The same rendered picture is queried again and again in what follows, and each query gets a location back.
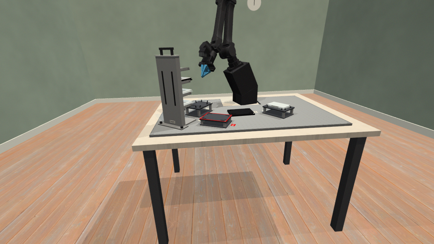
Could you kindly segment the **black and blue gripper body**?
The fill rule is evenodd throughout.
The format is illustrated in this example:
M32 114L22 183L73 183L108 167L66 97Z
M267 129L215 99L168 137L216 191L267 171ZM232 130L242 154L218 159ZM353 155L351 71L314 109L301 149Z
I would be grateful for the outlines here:
M214 61L213 61L214 62ZM201 65L207 65L211 72L215 71L215 66L213 65L213 62L199 62L199 66Z

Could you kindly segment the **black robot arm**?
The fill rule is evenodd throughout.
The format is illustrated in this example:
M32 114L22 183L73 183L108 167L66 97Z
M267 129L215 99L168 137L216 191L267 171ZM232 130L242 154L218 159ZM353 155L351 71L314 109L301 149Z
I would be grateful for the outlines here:
M201 44L199 56L203 58L202 62L213 62L217 53L219 53L221 59L228 60L229 67L227 67L227 70L231 72L244 64L237 59L235 44L232 43L234 7L237 1L216 0L215 3L217 5L217 12L212 41L211 43L205 41ZM223 28L224 37L222 40Z

